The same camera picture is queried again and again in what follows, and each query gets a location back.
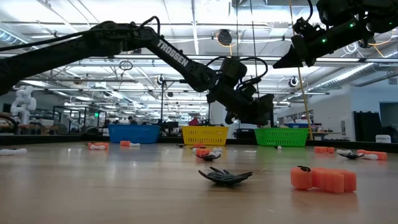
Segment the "plastic basket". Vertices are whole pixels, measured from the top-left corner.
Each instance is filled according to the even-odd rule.
[[[108,128],[111,142],[131,141],[143,144],[155,143],[160,131],[156,125],[109,124]]]
[[[183,126],[184,144],[204,143],[207,145],[224,146],[228,127],[215,126]]]
[[[254,132],[261,146],[304,147],[308,128],[258,128]]]

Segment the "white plastic piece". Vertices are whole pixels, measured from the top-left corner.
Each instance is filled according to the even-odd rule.
[[[370,160],[377,160],[379,157],[377,155],[375,155],[375,154],[366,154],[362,158],[363,159],[370,159]]]
[[[221,152],[214,152],[215,157],[218,157],[221,155]]]
[[[91,150],[105,150],[105,146],[95,146],[95,145],[91,145],[90,146]]]
[[[223,148],[222,147],[215,147],[213,148],[213,152],[222,152]]]
[[[22,149],[0,149],[0,156],[23,156],[27,153],[25,148]]]
[[[353,152],[351,150],[341,150],[341,149],[337,149],[336,153],[338,154],[352,154]]]
[[[139,147],[140,146],[140,144],[139,143],[131,143],[130,142],[130,145],[129,145],[130,147]]]
[[[391,143],[391,137],[388,134],[378,134],[376,135],[377,143]]]

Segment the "person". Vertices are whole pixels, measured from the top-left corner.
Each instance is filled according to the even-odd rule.
[[[135,121],[135,120],[132,118],[132,116],[130,116],[130,117],[128,118],[128,120],[129,120],[130,124],[138,124],[137,121]]]

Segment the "orange plastic block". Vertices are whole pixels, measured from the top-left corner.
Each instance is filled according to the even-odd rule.
[[[203,143],[195,143],[193,147],[205,147]]]
[[[98,150],[98,149],[96,149],[95,146],[105,146],[105,150],[109,149],[109,143],[105,143],[105,142],[90,142],[90,143],[88,143],[88,149]]]
[[[312,187],[312,173],[311,171],[303,171],[301,167],[294,167],[290,170],[290,182],[297,189],[310,189]]]
[[[315,146],[315,153],[335,153],[334,147]]]
[[[120,141],[120,146],[130,146],[130,141]]]
[[[329,153],[335,153],[335,148],[334,148],[334,147],[328,147],[328,148],[327,148],[327,151],[328,151]]]
[[[359,153],[364,153],[364,154],[375,154],[377,155],[377,159],[378,160],[387,160],[387,153],[386,152],[376,152],[376,151],[367,151],[367,150],[363,150],[363,149],[358,149],[356,151],[357,154]]]
[[[297,189],[316,187],[336,194],[356,190],[356,174],[348,170],[316,167],[307,171],[301,167],[294,167],[290,171],[290,180]]]
[[[205,156],[210,153],[209,149],[197,149],[196,154],[197,156]]]

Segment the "blue basket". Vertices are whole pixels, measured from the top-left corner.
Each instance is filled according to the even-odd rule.
[[[152,144],[157,141],[160,127],[156,125],[109,124],[111,142],[130,141],[131,143]]]

